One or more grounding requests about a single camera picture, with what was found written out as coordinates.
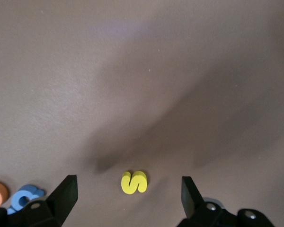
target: screw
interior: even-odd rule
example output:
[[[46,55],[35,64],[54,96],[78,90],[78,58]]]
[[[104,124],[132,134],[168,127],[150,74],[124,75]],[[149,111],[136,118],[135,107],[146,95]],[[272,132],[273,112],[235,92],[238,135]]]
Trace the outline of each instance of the screw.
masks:
[[[212,210],[212,211],[216,210],[216,206],[213,205],[212,203],[208,203],[208,204],[206,205],[206,207],[207,207],[209,210]]]
[[[249,211],[249,210],[245,211],[245,215],[247,217],[249,217],[250,219],[255,219],[256,218],[256,215],[253,212]]]
[[[40,204],[39,203],[34,203],[33,205],[30,206],[30,208],[33,210],[33,209],[36,209],[40,207]]]

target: yellow foam letter s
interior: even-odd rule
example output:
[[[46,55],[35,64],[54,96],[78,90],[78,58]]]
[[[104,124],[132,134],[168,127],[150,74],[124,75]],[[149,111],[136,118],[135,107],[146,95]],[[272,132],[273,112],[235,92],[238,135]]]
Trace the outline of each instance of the yellow foam letter s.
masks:
[[[137,188],[139,192],[145,192],[147,189],[147,178],[145,173],[142,171],[134,172],[132,179],[130,172],[123,173],[121,187],[124,193],[129,195],[134,194]]]

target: letter s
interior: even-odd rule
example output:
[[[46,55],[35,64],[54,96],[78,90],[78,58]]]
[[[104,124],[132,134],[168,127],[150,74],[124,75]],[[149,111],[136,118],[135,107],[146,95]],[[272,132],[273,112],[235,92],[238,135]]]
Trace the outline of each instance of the letter s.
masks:
[[[147,189],[147,177],[142,171],[134,172],[132,178],[130,172],[125,172],[122,176],[121,187],[124,193],[129,195],[134,194],[137,188],[143,193]]]

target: brown surface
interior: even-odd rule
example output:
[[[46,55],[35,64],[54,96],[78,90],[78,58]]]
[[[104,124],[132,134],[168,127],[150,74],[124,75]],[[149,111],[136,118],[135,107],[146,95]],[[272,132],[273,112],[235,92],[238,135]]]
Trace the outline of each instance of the brown surface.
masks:
[[[284,227],[284,0],[50,2],[0,0],[11,193],[77,174],[65,227],[174,227],[190,175]],[[147,192],[122,192],[126,170]]]

